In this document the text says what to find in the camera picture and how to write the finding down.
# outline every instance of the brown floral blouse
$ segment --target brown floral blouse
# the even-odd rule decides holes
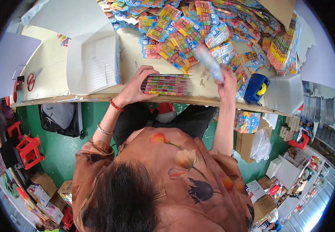
[[[88,231],[81,210],[92,197],[97,176],[111,162],[130,159],[142,162],[163,192],[156,199],[159,223],[155,231],[251,230],[254,209],[237,161],[207,151],[201,139],[177,128],[146,127],[133,132],[113,157],[108,145],[92,139],[76,154],[72,204],[79,231]]]

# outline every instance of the yellow tape roll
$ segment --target yellow tape roll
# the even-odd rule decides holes
[[[265,91],[266,91],[266,84],[263,83],[261,86],[261,89],[256,94],[260,96],[260,95],[265,94]]]

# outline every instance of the red scissors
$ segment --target red scissors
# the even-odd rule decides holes
[[[37,71],[36,74],[31,73],[30,75],[28,75],[28,77],[27,77],[27,90],[29,92],[31,92],[32,89],[34,88],[35,79],[36,79],[37,75],[40,74],[41,70],[42,70],[42,68],[40,68],[39,71]]]

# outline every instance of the work table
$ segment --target work table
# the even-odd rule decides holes
[[[122,80],[124,84],[135,74],[141,65],[152,65],[161,74],[180,73],[165,59],[145,59],[142,57],[142,46],[139,43],[140,32],[129,27],[120,28],[116,31],[120,36],[120,54]],[[108,101],[119,93],[124,85],[112,86],[90,95],[75,95],[71,93],[67,86],[66,64],[67,47],[60,46],[57,33],[36,26],[28,25],[24,27],[22,35],[40,39],[42,44],[37,48],[26,65],[25,85],[23,86],[23,101],[14,103],[11,97],[11,107],[24,105],[37,105],[55,102],[70,101]],[[252,51],[245,43],[233,41],[235,51],[239,54]],[[31,92],[27,90],[26,80],[30,73],[36,73],[40,68],[42,71],[35,80],[35,86]],[[273,67],[267,70],[262,67],[257,73],[271,77],[276,74]],[[195,65],[192,69],[191,83],[189,84],[188,96],[159,95],[153,98],[152,102],[169,102],[181,104],[195,104],[219,106],[220,100],[216,84],[209,73],[201,65]],[[237,109],[259,111],[264,113],[275,113],[290,116],[289,114],[268,109],[257,105],[249,105],[242,98],[236,101]]]

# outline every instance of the dark hair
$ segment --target dark hair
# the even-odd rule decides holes
[[[273,226],[273,228],[270,229],[270,230],[276,230],[277,228],[278,228],[278,224],[276,223],[276,224]]]
[[[151,232],[157,225],[155,186],[145,166],[136,161],[112,163],[94,187],[81,214],[90,232]]]

